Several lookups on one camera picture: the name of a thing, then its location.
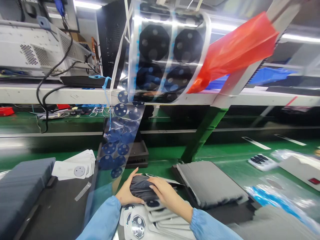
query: worker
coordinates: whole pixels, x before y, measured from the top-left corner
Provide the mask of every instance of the worker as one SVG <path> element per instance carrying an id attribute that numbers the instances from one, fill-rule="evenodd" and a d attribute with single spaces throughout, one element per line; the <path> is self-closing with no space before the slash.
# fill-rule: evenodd
<path id="1" fill-rule="evenodd" d="M 137 174 L 137 171 L 138 168 L 130 174 L 119 192 L 115 196 L 108 198 L 100 206 L 77 240 L 111 240 L 119 222 L 121 206 L 129 203 L 144 204 L 142 199 L 134 197 L 130 192 L 132 178 L 141 175 Z M 165 180 L 151 177 L 148 181 L 154 184 L 150 188 L 157 194 L 161 203 L 190 223 L 190 229 L 197 240 L 242 239 L 234 231 L 211 217 L 208 213 L 192 208 Z"/>

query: person's right hand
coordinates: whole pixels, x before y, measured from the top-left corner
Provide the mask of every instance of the person's right hand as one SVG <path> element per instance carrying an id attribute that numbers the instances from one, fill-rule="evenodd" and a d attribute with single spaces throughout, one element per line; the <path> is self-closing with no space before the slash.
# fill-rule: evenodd
<path id="1" fill-rule="evenodd" d="M 154 190 L 163 205 L 191 223 L 193 208 L 176 193 L 169 183 L 157 177 L 151 177 L 148 181 L 154 184 L 150 188 Z"/>

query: person's left hand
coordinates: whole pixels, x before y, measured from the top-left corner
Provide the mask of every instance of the person's left hand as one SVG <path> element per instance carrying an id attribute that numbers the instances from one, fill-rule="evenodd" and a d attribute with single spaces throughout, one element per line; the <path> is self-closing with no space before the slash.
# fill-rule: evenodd
<path id="1" fill-rule="evenodd" d="M 129 203 L 140 203 L 144 204 L 144 201 L 141 198 L 134 197 L 130 191 L 130 184 L 132 178 L 137 175 L 141 175 L 142 173 L 136 173 L 139 170 L 137 167 L 128 177 L 128 179 L 124 182 L 119 192 L 116 194 L 116 198 L 119 200 L 121 205 L 127 205 Z"/>

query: white shelf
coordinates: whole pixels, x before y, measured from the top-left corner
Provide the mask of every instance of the white shelf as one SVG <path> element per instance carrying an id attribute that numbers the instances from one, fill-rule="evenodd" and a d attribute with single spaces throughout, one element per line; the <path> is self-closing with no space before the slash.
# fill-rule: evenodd
<path id="1" fill-rule="evenodd" d="M 40 99 L 51 89 L 60 84 L 43 84 Z M 0 103 L 37 104 L 36 84 L 1 84 Z M 234 97 L 233 105 L 251 106 L 285 106 L 297 97 L 290 106 L 320 106 L 320 97 L 266 92 L 266 88 L 244 88 L 239 96 Z M 118 93 L 112 91 L 112 105 L 119 103 Z M 218 90 L 203 91 L 197 94 L 186 94 L 171 105 L 211 105 L 218 95 Z M 67 88 L 52 93 L 46 100 L 48 104 L 107 104 L 103 89 Z"/>

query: white box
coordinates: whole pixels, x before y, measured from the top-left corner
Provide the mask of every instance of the white box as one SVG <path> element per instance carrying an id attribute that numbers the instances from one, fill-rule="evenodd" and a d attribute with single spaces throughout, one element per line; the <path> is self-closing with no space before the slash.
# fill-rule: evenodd
<path id="1" fill-rule="evenodd" d="M 320 160 L 303 155 L 290 156 L 279 166 L 320 191 Z"/>

